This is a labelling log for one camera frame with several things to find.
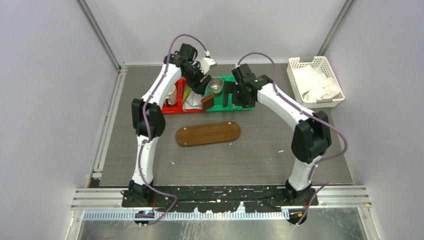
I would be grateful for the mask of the shiny metal cup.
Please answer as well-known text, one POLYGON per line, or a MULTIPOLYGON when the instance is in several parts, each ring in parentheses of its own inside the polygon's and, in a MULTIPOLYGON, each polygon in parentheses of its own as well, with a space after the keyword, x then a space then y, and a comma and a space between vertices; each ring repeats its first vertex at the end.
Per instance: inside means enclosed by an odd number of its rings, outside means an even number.
POLYGON ((213 77, 209 82, 208 82, 208 87, 210 92, 215 96, 220 96, 223 92, 223 87, 224 87, 224 81, 222 78, 220 77, 213 77))

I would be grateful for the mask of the clear acrylic wooden rack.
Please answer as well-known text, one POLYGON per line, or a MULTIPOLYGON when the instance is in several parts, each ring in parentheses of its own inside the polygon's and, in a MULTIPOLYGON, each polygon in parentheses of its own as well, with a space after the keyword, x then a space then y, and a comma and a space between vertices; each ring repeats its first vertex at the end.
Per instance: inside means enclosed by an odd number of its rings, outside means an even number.
POLYGON ((202 103, 202 110, 206 111, 214 106, 214 95, 210 92, 209 87, 207 86, 205 89, 205 93, 202 95, 203 98, 201 99, 202 103))

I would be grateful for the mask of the white enamel mug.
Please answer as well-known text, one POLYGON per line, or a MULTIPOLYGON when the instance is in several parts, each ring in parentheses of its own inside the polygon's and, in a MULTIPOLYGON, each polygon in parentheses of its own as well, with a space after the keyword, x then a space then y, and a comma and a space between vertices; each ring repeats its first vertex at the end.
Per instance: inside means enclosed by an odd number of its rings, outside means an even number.
POLYGON ((167 107, 173 106, 178 102, 178 90, 177 86, 174 84, 171 88, 167 97, 165 98, 165 105, 167 107))

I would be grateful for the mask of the brown oval wooden tray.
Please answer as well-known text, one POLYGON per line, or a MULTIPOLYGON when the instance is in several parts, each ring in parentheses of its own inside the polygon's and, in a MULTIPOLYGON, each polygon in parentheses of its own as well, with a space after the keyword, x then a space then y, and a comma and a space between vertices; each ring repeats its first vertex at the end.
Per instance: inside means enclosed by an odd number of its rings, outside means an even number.
POLYGON ((237 140, 241 135, 240 126, 233 121, 199 124, 180 128, 176 142, 182 147, 191 147, 237 140))

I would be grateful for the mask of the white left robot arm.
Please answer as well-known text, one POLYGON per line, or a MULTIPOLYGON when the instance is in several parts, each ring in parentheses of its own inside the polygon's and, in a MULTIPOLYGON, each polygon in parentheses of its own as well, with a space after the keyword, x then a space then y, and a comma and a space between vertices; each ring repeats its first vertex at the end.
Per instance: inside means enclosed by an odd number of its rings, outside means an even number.
POLYGON ((156 146, 166 128, 162 107, 172 87, 184 78, 189 87, 197 94, 204 94, 211 80, 207 74, 216 61, 208 50, 197 61, 198 51, 190 44, 183 43, 179 50, 169 52, 152 86, 141 97, 131 102, 132 126, 136 133, 137 154, 133 176, 128 190, 123 192, 127 200, 148 207, 155 197, 152 189, 154 181, 153 163, 156 146))

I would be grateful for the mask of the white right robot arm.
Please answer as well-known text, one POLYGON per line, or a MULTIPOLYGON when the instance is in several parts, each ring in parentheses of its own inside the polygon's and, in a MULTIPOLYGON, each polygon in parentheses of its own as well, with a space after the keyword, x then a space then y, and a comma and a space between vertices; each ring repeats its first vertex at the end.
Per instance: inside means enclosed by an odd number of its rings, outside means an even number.
POLYGON ((263 104, 293 130, 291 151, 295 161, 283 194, 288 203, 299 205, 311 193, 310 173, 314 164, 332 144, 328 115, 301 106, 280 92, 270 77, 256 76, 246 63, 235 67, 231 73, 235 79, 233 105, 246 109, 255 107, 256 103, 263 104))

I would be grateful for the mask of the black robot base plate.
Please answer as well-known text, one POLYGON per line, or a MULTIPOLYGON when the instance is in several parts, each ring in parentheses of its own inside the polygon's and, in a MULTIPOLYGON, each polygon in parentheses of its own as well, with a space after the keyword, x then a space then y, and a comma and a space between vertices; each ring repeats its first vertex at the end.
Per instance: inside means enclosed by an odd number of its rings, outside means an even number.
POLYGON ((316 190, 309 187, 295 193, 277 185, 203 185, 203 186, 147 186, 131 183, 121 190, 122 206, 126 208, 152 208, 159 212, 167 209, 177 213, 234 213, 240 207, 246 213, 274 213, 282 207, 305 208, 316 206, 312 199, 316 190))

